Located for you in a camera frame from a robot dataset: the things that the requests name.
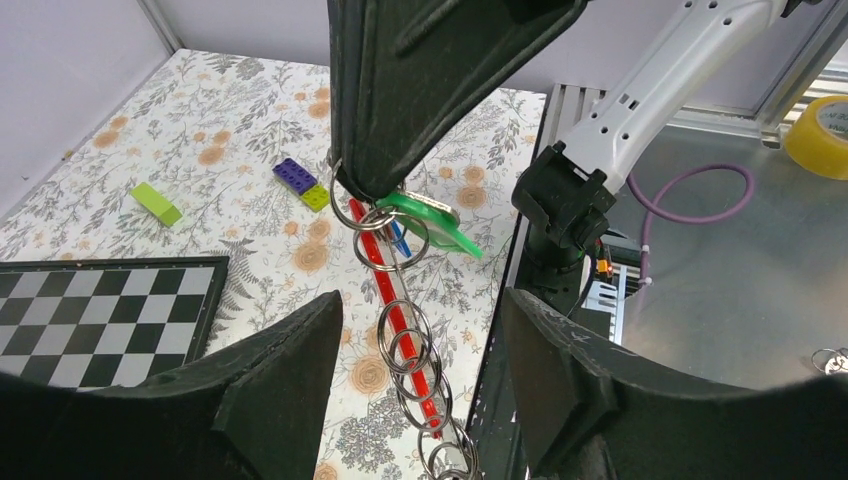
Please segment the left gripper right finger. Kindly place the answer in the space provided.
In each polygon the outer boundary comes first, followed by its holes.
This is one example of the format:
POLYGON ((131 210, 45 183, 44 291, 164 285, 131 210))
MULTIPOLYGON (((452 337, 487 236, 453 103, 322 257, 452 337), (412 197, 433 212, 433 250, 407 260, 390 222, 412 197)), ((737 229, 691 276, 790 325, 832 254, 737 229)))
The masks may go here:
POLYGON ((646 359, 509 288, 528 468, 561 479, 843 479, 847 378, 749 390, 646 359))

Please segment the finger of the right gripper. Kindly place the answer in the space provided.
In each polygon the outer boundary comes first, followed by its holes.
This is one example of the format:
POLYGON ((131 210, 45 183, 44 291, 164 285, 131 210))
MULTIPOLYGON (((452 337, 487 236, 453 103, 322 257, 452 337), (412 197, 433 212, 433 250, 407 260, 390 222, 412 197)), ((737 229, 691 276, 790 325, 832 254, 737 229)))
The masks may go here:
POLYGON ((459 79, 447 52, 458 1, 330 1, 332 144, 341 186, 375 201, 443 136, 459 79))
POLYGON ((397 32, 397 178, 572 26, 585 1, 421 1, 397 32))

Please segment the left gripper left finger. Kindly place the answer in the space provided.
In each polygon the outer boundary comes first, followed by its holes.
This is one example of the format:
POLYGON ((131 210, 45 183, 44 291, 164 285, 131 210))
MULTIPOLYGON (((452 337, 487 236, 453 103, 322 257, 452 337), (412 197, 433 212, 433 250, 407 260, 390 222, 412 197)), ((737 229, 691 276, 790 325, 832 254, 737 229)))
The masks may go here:
POLYGON ((5 479, 309 479, 343 327, 323 293, 141 384, 90 392, 1 378, 5 479))

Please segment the green key tag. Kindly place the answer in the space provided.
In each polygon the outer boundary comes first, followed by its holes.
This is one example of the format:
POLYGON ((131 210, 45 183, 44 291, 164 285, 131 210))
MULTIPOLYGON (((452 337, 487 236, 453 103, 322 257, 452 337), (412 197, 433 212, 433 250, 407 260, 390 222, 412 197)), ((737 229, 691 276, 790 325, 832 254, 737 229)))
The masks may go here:
POLYGON ((459 214, 447 204, 414 192, 395 191, 377 200, 376 206, 390 207, 395 220, 408 233, 427 240, 430 247, 483 256, 482 250, 460 231, 459 214))

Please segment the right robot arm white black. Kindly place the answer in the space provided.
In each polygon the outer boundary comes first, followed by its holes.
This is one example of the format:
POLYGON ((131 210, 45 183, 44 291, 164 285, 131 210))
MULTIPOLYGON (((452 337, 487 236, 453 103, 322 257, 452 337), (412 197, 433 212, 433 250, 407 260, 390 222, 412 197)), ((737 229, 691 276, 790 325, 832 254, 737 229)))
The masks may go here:
MULTIPOLYGON (((376 203, 505 79, 571 27, 583 1, 331 1, 335 181, 376 203)), ((583 260, 649 143, 740 47, 792 1, 680 1, 620 83, 544 148, 512 195, 529 221, 518 285, 569 314, 583 260)))

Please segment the purple and green block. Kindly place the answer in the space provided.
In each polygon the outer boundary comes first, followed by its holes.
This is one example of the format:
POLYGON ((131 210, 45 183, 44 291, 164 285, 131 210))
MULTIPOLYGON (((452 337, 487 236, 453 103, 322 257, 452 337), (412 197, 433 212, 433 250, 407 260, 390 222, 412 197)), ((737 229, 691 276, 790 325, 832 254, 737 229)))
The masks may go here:
POLYGON ((272 167, 272 173, 313 212, 320 212, 329 205, 329 192, 294 159, 284 159, 272 167))

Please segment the black grey chessboard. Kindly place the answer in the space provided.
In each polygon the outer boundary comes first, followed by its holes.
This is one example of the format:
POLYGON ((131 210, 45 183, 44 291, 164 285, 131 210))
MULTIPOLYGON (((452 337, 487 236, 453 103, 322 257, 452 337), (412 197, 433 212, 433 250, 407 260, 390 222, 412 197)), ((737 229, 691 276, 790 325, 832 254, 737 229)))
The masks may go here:
POLYGON ((4 262, 1 371, 91 391, 195 361, 228 264, 226 256, 4 262))

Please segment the floral table mat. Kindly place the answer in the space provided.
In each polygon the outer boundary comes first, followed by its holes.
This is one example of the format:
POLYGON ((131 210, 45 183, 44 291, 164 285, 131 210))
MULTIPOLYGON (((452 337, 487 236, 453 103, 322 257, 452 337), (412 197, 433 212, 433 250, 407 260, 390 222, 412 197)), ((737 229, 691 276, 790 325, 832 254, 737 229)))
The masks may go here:
MULTIPOLYGON (((226 255, 230 268, 209 346, 224 348, 337 290, 344 328, 315 475, 421 479, 417 434, 378 354, 382 308, 352 233, 313 212, 272 174, 292 158, 327 182, 326 67, 182 50, 1 223, 5 260, 226 255), (161 224, 131 195, 142 182, 183 217, 161 224)), ((404 274, 429 318, 465 420, 510 255, 510 196, 529 164, 546 97, 500 89, 407 178, 453 207, 481 258, 430 247, 404 274)))

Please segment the lime green block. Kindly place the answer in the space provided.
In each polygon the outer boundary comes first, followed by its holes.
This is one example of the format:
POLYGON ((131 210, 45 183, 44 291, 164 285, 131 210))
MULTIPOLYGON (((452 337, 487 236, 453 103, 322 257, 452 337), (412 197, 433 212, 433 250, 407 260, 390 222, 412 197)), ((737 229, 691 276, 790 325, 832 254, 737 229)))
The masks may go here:
POLYGON ((146 182, 131 189, 130 195, 166 227, 172 227, 183 217, 172 202, 146 182))

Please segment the yellow tape roll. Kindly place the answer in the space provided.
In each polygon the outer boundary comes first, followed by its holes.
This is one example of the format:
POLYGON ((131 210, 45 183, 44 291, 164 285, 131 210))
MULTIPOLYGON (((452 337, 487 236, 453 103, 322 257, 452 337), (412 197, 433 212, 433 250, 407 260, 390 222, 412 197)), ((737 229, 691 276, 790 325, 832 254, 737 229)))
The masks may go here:
POLYGON ((790 127, 784 146, 791 159, 821 177, 847 180, 847 96, 819 98, 790 127))

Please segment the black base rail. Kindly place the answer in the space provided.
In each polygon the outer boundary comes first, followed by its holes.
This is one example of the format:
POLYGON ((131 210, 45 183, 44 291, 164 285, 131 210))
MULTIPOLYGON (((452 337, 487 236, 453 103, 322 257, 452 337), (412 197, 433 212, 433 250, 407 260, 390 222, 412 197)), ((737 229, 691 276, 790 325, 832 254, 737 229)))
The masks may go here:
MULTIPOLYGON (((607 246, 601 264, 601 271, 593 275, 593 283, 574 314, 579 324, 619 341, 623 316, 616 309, 624 305, 626 294, 638 282, 639 269, 612 262, 607 246)), ((529 471, 504 340, 502 296, 499 294, 496 301, 466 427, 478 452, 483 479, 522 480, 529 477, 529 471)))

